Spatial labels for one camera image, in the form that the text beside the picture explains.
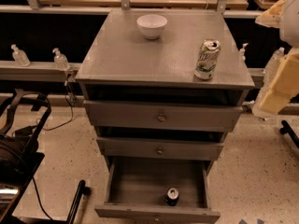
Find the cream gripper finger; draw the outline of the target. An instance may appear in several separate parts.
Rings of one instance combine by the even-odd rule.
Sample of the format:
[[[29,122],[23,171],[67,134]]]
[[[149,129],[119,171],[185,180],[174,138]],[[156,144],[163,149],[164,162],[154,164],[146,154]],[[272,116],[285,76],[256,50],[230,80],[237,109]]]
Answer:
[[[276,75],[259,107],[264,112],[277,114],[298,94],[299,51],[291,51],[280,60]]]
[[[282,11],[287,0],[278,0],[273,6],[268,8],[256,19],[255,23],[267,28],[279,28]]]

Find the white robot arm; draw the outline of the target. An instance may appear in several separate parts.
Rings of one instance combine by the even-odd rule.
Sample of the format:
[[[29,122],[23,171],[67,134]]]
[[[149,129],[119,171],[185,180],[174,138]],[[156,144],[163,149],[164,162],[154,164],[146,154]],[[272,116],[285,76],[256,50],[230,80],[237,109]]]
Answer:
[[[299,94],[299,0],[278,0],[255,22],[278,28],[280,39],[292,47],[278,59],[278,70],[264,85],[266,91],[258,104],[263,112],[277,114]]]

